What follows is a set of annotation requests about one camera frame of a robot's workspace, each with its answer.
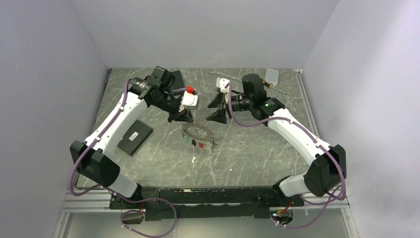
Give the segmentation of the round metal keyring disc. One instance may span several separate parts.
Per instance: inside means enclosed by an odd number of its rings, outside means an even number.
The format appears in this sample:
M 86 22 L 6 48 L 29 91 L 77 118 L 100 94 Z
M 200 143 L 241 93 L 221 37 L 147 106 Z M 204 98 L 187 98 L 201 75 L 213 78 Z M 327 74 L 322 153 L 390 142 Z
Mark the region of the round metal keyring disc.
M 202 124 L 184 123 L 181 125 L 183 134 L 194 140 L 212 141 L 214 139 L 213 132 Z

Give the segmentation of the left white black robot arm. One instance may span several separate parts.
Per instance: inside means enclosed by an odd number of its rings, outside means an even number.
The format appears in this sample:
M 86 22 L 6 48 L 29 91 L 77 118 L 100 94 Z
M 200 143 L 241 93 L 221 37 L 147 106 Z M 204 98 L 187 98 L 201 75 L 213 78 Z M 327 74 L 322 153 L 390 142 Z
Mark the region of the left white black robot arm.
M 198 107 L 199 97 L 191 86 L 172 90 L 174 80 L 172 72 L 156 66 L 144 79 L 125 81 L 120 100 L 103 123 L 85 140 L 75 140 L 70 146 L 74 166 L 68 190 L 72 195 L 85 194 L 74 191 L 73 180 L 78 173 L 96 182 L 96 187 L 121 196 L 129 208 L 141 204 L 142 186 L 126 176 L 112 156 L 127 130 L 150 106 L 167 112 L 168 122 L 193 122 L 191 110 Z

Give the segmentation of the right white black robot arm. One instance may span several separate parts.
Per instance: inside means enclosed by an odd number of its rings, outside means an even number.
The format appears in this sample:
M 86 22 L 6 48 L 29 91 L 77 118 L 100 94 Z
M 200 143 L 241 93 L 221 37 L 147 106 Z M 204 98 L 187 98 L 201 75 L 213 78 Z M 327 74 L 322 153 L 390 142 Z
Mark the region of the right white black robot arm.
M 317 197 L 328 194 L 340 185 L 346 196 L 346 152 L 339 144 L 331 146 L 304 127 L 278 99 L 269 97 L 265 83 L 257 74 L 247 74 L 241 79 L 243 92 L 233 90 L 226 78 L 216 80 L 217 95 L 208 108 L 216 111 L 207 117 L 209 121 L 226 124 L 233 119 L 241 127 L 263 124 L 281 135 L 305 159 L 308 169 L 301 174 L 287 176 L 273 188 L 273 200 L 279 206 L 291 201 L 292 196 L 311 193 Z

